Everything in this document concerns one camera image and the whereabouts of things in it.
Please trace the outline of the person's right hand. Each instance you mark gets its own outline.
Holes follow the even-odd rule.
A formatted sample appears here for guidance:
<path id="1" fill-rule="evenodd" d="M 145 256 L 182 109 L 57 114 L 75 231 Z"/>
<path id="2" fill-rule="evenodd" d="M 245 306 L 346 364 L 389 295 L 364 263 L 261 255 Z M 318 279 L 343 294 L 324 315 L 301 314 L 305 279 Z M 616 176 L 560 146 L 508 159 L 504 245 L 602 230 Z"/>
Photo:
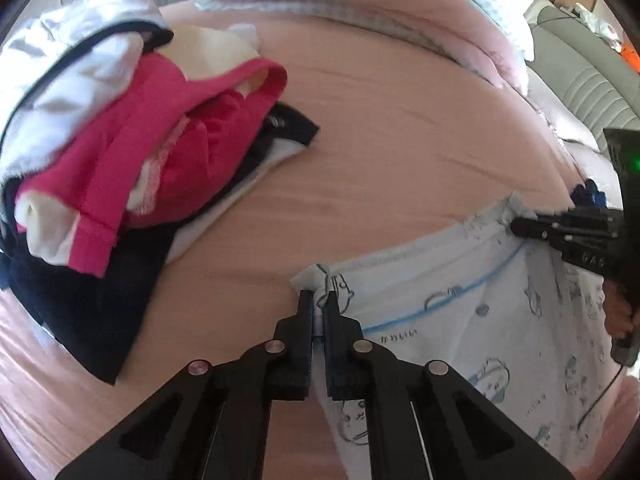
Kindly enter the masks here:
<path id="1" fill-rule="evenodd" d="M 639 326 L 639 310 L 631 307 L 620 286 L 614 282 L 604 281 L 602 290 L 604 327 L 612 338 L 623 339 Z"/>

